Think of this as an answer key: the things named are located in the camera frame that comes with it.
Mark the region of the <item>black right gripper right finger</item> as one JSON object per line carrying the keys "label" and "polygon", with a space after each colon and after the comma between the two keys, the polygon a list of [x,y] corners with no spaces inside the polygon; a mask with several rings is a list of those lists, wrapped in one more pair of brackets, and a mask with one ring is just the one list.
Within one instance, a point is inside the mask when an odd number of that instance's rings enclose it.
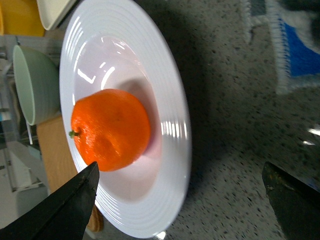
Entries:
{"label": "black right gripper right finger", "polygon": [[271,162],[262,170],[270,205],[287,240],[320,238],[320,192]]}

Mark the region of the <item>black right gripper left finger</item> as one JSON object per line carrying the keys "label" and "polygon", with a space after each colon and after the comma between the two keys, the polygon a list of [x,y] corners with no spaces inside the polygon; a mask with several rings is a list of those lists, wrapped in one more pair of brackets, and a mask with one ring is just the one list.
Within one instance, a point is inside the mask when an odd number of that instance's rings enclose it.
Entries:
{"label": "black right gripper left finger", "polygon": [[92,214],[100,172],[91,163],[58,190],[0,230],[2,240],[81,240]]}

